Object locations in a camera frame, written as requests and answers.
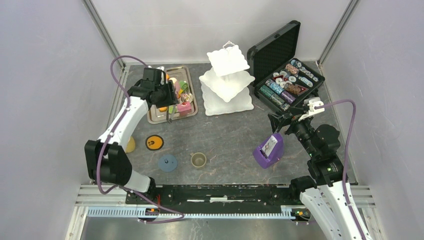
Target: blue lid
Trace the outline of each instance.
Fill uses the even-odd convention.
[[[163,155],[157,162],[157,166],[160,168],[160,170],[166,173],[174,171],[177,168],[177,165],[177,159],[171,154]]]

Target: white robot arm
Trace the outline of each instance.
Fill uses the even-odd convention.
[[[359,240],[361,239],[361,234],[345,201],[342,184],[342,181],[337,181],[333,183],[333,186],[322,185],[317,188],[308,188],[300,193],[300,201],[314,216],[328,240]],[[350,184],[348,182],[345,184],[349,194],[350,206],[359,221],[366,239],[370,240],[372,238],[355,205]]]
[[[124,149],[137,124],[152,105],[158,108],[172,106],[177,104],[177,97],[173,83],[165,82],[166,73],[162,69],[146,67],[143,78],[128,90],[129,106],[126,98],[108,129],[98,140],[89,140],[84,150],[91,179],[97,180],[97,164],[101,159],[99,176],[103,182],[146,193],[154,182],[152,178],[133,170]]]

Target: handle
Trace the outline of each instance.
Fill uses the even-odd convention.
[[[235,44],[234,44],[234,43],[232,43],[231,41],[227,41],[227,42],[226,42],[226,44],[224,44],[224,45],[222,46],[222,48],[223,48],[223,49],[225,49],[225,50],[227,50],[227,48],[226,48],[226,46],[227,46],[227,45],[232,45],[233,47],[235,46]]]

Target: purple card holder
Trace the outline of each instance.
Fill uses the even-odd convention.
[[[253,157],[263,168],[269,168],[278,162],[284,154],[284,141],[279,133],[274,133],[263,141],[255,150]]]

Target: black case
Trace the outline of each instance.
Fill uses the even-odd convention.
[[[263,95],[259,89],[268,79],[273,78],[273,73],[280,72],[285,69],[286,65],[289,64],[291,60],[295,59],[296,61],[299,61],[297,58],[293,57],[296,53],[300,28],[301,23],[293,20],[247,51],[247,60],[250,66],[249,73],[255,77],[255,80],[252,83],[254,86],[254,95],[259,98],[261,102],[271,108],[277,115],[282,115],[288,110],[284,111],[279,108],[270,99]],[[309,76],[299,71],[298,75],[310,80],[313,83],[313,87],[308,87],[300,80],[297,80],[296,84],[307,87],[309,90],[300,96],[297,96],[293,103],[289,104],[287,102],[287,104],[291,107],[301,106],[304,99],[307,99],[307,97],[318,96],[318,88],[325,80],[323,76],[310,69],[308,66],[304,64],[302,64],[302,66],[317,77],[318,82],[313,81]]]

